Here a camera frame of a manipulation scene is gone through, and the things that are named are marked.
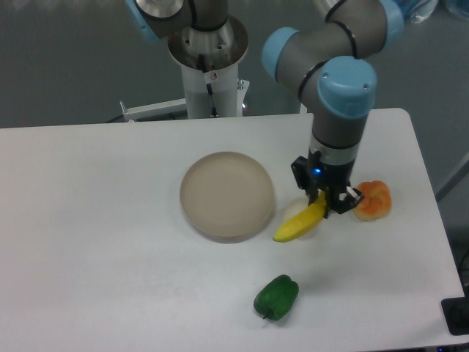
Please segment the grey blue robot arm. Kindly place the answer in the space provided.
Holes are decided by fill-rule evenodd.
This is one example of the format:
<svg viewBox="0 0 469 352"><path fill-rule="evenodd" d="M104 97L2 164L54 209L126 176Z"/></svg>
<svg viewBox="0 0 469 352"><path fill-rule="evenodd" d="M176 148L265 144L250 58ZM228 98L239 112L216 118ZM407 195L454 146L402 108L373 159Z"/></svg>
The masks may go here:
<svg viewBox="0 0 469 352"><path fill-rule="evenodd" d="M233 117L237 66L248 49L244 25L225 1L129 1L143 33L168 41L180 66L190 118ZM393 1L338 1L325 25L308 34L291 27L272 33L262 48L268 74L313 115L309 153L292 172L320 216L342 214L363 200L350 175L377 77L367 58L394 44L404 20Z"/></svg>

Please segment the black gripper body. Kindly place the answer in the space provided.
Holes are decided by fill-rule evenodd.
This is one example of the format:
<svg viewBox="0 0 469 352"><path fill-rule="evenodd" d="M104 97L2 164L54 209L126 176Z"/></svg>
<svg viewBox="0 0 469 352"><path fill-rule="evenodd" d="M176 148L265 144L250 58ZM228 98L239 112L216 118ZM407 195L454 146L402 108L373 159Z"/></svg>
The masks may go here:
<svg viewBox="0 0 469 352"><path fill-rule="evenodd" d="M329 205L339 203L339 195L346 191L346 187L350 184L350 175L354 162L351 161L342 165L330 165L322 162L309 164L310 183L307 188L307 194L310 202L318 197L318 191L322 190L327 194L327 202Z"/></svg>

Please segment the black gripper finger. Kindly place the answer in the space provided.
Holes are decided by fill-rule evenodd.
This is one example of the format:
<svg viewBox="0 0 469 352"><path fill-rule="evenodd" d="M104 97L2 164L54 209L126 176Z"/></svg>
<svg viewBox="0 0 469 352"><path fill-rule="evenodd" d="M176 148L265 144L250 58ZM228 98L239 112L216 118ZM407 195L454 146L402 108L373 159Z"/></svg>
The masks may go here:
<svg viewBox="0 0 469 352"><path fill-rule="evenodd" d="M308 205L314 203L318 198L319 191L315 180L310 174L307 159L298 156L291 164L291 170L298 188L303 190L309 199Z"/></svg>
<svg viewBox="0 0 469 352"><path fill-rule="evenodd" d="M356 208L364 200L364 194L357 188L345 186L339 188L334 186L325 191L326 210L324 218L327 219L331 213L339 215Z"/></svg>

